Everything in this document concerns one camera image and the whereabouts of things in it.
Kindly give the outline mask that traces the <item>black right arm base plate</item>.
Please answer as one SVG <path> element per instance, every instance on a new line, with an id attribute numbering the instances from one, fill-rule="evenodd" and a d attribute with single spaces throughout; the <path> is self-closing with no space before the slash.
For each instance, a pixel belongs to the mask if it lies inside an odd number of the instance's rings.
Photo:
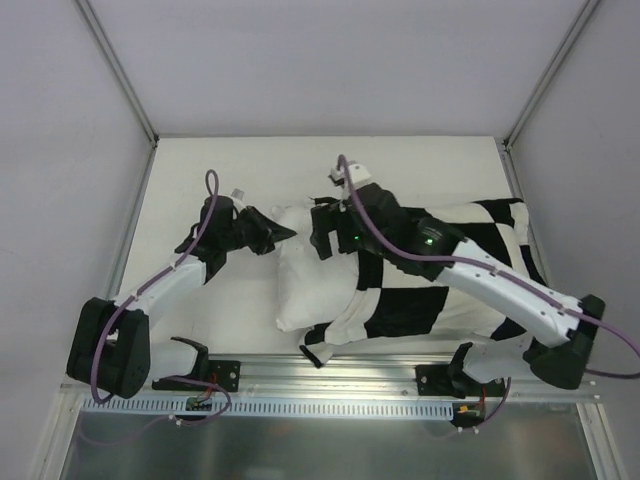
<path id="1" fill-rule="evenodd" d="M 452 380 L 444 364 L 421 364 L 414 368 L 418 395 L 421 397 L 502 397 L 506 392 L 504 381 L 480 384 L 474 380 Z"/>

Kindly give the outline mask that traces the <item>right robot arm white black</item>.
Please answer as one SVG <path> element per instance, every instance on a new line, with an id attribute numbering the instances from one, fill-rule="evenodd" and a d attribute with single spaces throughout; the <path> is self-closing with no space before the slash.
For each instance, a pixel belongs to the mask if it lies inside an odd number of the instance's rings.
<path id="1" fill-rule="evenodd" d="M 483 302 L 504 316 L 489 342 L 458 347 L 446 368 L 428 375 L 441 395 L 465 398 L 497 378 L 525 369 L 564 390 L 580 386 L 597 333 L 590 318 L 601 319 L 605 304 L 593 295 L 582 299 L 545 292 L 531 266 L 519 271 L 498 229 L 516 199 L 480 202 L 496 208 L 490 223 L 447 223 L 425 209 L 402 207 L 377 184 L 358 191 L 365 207 L 330 197 L 311 210 L 311 245 L 320 259 L 332 257 L 329 235 L 338 251 L 355 253 L 358 288 L 375 291 L 365 304 L 357 333 L 369 338 L 429 333 L 453 290 Z"/>

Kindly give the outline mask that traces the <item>white pillow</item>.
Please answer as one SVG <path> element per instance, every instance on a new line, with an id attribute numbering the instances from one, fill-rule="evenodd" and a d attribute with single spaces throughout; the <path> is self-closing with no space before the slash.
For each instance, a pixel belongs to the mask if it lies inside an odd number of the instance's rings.
<path id="1" fill-rule="evenodd" d="M 355 253 L 338 252 L 329 235 L 332 256 L 319 258 L 311 244 L 311 205 L 274 206 L 271 217 L 296 235 L 277 244 L 278 309 L 276 326 L 291 332 L 330 323 L 351 303 L 359 278 Z"/>

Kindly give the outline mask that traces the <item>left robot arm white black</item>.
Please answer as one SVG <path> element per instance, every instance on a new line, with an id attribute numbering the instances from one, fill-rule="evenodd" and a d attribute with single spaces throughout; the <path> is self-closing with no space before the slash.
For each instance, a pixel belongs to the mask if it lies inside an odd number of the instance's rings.
<path id="1" fill-rule="evenodd" d="M 266 255 L 295 234 L 236 199 L 206 199 L 199 221 L 166 266 L 129 293 L 112 299 L 93 297 L 82 306 L 67 376 L 88 385 L 100 404 L 114 396 L 129 399 L 146 385 L 204 387 L 210 371 L 208 348 L 181 336 L 154 341 L 153 327 L 206 285 L 226 264 L 229 253 L 249 249 Z"/>

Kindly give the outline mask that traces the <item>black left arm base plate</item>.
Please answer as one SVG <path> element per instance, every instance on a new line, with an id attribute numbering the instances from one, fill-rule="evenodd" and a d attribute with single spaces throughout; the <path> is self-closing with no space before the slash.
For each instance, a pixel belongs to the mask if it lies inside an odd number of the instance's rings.
<path id="1" fill-rule="evenodd" d="M 198 384 L 184 383 L 163 378 L 153 381 L 151 388 L 157 391 L 205 391 L 207 384 L 215 384 L 230 393 L 238 391 L 241 377 L 241 362 L 237 360 L 209 359 L 199 360 L 194 370 L 183 379 L 198 381 Z"/>

